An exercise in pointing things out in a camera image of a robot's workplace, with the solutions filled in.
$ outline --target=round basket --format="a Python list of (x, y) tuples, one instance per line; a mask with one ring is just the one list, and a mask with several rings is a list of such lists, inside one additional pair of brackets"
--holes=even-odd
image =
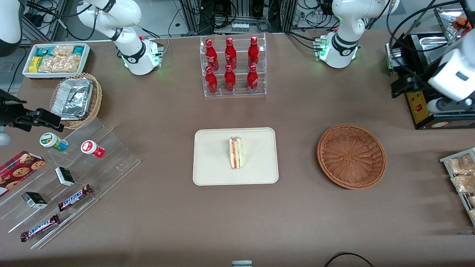
[[(64, 80), (71, 80), (71, 79), (79, 79), (79, 78), (88, 78), (94, 82), (94, 87), (92, 90), (91, 101), (89, 104), (88, 115), (86, 119), (82, 121), (61, 121), (61, 124), (64, 125), (65, 128), (75, 130), (79, 128), (81, 125), (86, 124), (87, 122), (93, 121), (97, 117), (97, 113), (99, 113), (99, 109), (101, 108), (101, 100), (102, 100), (102, 89), (101, 85), (97, 82), (94, 76), (90, 75), (89, 73), (81, 73), (79, 75), (74, 75), (68, 77)], [(58, 92), (59, 84), (56, 86), (56, 89), (49, 101), (49, 108), (53, 107), (53, 103), (56, 99), (56, 93)]]
[(320, 138), (317, 158), (323, 172), (348, 189), (375, 185), (386, 171), (386, 154), (378, 139), (367, 130), (341, 124)]

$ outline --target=clear acrylic display stand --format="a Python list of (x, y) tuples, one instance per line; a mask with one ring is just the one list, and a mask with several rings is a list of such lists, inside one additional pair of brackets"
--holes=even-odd
[[(247, 74), (249, 73), (249, 65), (247, 62), (247, 51), (251, 44), (251, 37), (257, 37), (257, 45), (259, 46), (259, 63), (257, 65), (257, 74), (259, 75), (257, 91), (255, 93), (249, 93), (247, 91)], [(233, 43), (237, 52), (237, 68), (234, 70), (236, 74), (236, 89), (233, 93), (226, 90), (226, 83), (224, 80), (224, 74), (226, 72), (226, 59), (224, 57), (224, 51), (226, 50), (226, 37), (211, 37), (213, 41), (213, 47), (218, 53), (219, 70), (214, 74), (218, 79), (218, 93), (212, 95), (206, 86), (206, 72), (205, 68), (208, 65), (206, 61), (206, 45), (205, 40), (208, 38), (201, 37), (200, 39), (200, 59), (201, 59), (201, 75), (203, 76), (203, 89), (205, 97), (222, 97), (222, 96), (253, 96), (253, 95), (265, 95), (267, 92), (266, 83), (266, 35), (265, 34), (238, 34), (233, 35)]]
[[(51, 226), (44, 232), (36, 234), (26, 244), (34, 248), (43, 247), (48, 241), (71, 224), (88, 208), (97, 203), (114, 185), (135, 168), (140, 160), (123, 145), (112, 132), (112, 128), (99, 119), (83, 125), (68, 137), (68, 148), (64, 152), (50, 149), (43, 156), (47, 163), (44, 167), (20, 183), (0, 201), (0, 223), (6, 226), (9, 233), (18, 236), (58, 214), (61, 223)], [(80, 146), (85, 140), (93, 140), (104, 147), (105, 155), (97, 159), (81, 152)], [(71, 171), (76, 184), (65, 186), (59, 183), (55, 169), (66, 167)], [(63, 212), (59, 212), (58, 204), (89, 184), (94, 190), (80, 201)], [(30, 208), (22, 199), (24, 192), (38, 192), (48, 205), (44, 209)]]

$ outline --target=white tray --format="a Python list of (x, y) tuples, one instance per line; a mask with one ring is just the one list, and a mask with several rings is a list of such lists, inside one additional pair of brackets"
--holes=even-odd
[[(272, 128), (199, 130), (195, 134), (193, 182), (196, 185), (275, 183), (277, 167), (276, 133)], [(229, 160), (229, 139), (242, 138), (244, 167), (233, 170)]]
[[(83, 54), (81, 55), (81, 60), (79, 61), (79, 66), (77, 67), (76, 72), (54, 72), (54, 73), (28, 72), (29, 65), (31, 64), (31, 60), (36, 55), (36, 52), (38, 51), (39, 48), (54, 47), (57, 45), (84, 47)], [(64, 77), (70, 77), (73, 75), (79, 75), (83, 72), (84, 67), (86, 66), (89, 50), (90, 48), (86, 43), (46, 43), (46, 44), (33, 45), (31, 47), (30, 54), (28, 55), (27, 62), (25, 66), (23, 67), (23, 75), (30, 79), (53, 79), (53, 78), (64, 78)]]

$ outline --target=brown tablecloth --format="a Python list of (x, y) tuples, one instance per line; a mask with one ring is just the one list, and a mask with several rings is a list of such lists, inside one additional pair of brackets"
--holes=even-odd
[[(314, 267), (340, 251), (375, 266), (473, 265), (475, 237), (455, 235), (473, 228), (438, 159), (473, 147), (475, 131), (413, 130), (404, 98), (391, 99), (388, 39), (367, 31), (357, 58), (332, 69), (288, 36), (268, 34), (267, 95), (243, 99), (204, 98), (199, 38), (172, 39), (163, 67), (146, 76), (123, 67), (112, 42), (90, 43), (88, 72), (104, 94), (99, 117), (143, 162), (40, 250), (0, 221), (0, 266), (223, 267), (251, 259), (256, 267)], [(25, 78), (19, 97), (48, 108), (57, 83)], [(368, 129), (386, 150), (386, 174), (371, 189), (343, 189), (318, 166), (320, 135), (342, 123)], [(275, 130), (278, 182), (196, 186), (196, 131), (240, 127)], [(0, 162), (21, 150), (45, 154), (45, 131), (8, 129), (14, 140), (0, 147)], [(351, 256), (338, 261), (365, 266)]]

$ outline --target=yogurt cup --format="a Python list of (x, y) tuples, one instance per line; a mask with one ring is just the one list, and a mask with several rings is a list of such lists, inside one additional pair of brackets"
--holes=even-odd
[(39, 143), (44, 147), (52, 147), (60, 152), (67, 149), (67, 141), (59, 138), (54, 133), (45, 133), (39, 138)]
[(94, 157), (100, 159), (105, 154), (104, 147), (100, 147), (96, 142), (92, 140), (87, 140), (81, 145), (81, 151), (85, 154), (91, 154)]

